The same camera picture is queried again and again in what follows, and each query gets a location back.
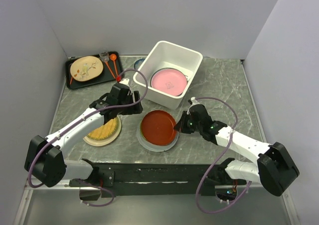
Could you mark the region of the red scalloped plate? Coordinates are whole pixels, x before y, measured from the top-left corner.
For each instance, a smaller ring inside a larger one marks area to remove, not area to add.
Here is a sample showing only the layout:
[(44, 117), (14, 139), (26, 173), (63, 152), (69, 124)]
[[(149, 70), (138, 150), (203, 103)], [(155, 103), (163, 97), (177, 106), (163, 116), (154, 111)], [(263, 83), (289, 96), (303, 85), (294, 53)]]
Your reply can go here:
[(177, 133), (174, 130), (175, 125), (175, 119), (162, 110), (149, 112), (141, 122), (146, 140), (160, 146), (168, 145), (174, 140)]

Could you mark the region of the woven bamboo mat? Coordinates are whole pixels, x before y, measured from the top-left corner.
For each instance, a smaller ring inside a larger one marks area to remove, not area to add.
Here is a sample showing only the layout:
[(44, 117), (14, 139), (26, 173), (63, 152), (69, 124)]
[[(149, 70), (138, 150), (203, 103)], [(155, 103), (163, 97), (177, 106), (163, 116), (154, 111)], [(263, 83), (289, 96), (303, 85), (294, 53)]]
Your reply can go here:
[(109, 137), (111, 137), (116, 130), (118, 129), (119, 122), (118, 119), (112, 119), (109, 122), (107, 122), (105, 125), (93, 130), (90, 132), (87, 137), (92, 140), (106, 140)]

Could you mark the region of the pink plate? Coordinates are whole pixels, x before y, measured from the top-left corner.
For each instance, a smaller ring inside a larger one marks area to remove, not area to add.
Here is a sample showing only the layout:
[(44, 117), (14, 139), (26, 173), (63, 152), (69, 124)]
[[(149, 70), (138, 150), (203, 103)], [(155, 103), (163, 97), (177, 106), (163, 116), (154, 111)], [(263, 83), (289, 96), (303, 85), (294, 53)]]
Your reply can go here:
[(187, 86), (186, 76), (179, 70), (158, 70), (151, 78), (151, 87), (171, 96), (181, 95)]

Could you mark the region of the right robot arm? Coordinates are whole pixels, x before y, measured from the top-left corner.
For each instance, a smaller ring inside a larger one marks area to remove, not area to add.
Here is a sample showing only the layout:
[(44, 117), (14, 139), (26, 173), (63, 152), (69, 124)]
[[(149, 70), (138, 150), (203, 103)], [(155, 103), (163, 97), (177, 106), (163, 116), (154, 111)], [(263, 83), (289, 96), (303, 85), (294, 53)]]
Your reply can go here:
[(260, 142), (232, 130), (227, 124), (212, 120), (202, 104), (183, 111), (174, 130), (184, 134), (198, 132), (204, 140), (247, 159), (247, 162), (242, 162), (228, 158), (213, 167), (207, 177), (217, 184), (230, 184), (233, 180), (251, 181), (260, 183), (269, 193), (279, 197), (300, 174), (283, 144)]

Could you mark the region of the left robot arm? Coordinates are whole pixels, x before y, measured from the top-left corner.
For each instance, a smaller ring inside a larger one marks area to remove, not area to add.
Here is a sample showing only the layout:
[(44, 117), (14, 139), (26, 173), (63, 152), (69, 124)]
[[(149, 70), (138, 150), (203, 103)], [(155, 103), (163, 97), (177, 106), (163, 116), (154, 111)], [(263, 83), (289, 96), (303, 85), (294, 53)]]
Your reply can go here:
[(118, 115), (140, 114), (144, 99), (128, 85), (116, 83), (109, 93), (93, 101), (89, 107), (64, 128), (46, 137), (39, 135), (30, 141), (24, 168), (28, 171), (28, 184), (32, 188), (35, 177), (40, 185), (53, 187), (63, 179), (79, 180), (88, 186), (99, 185), (99, 169), (88, 159), (65, 159), (73, 146), (93, 130), (100, 128)]

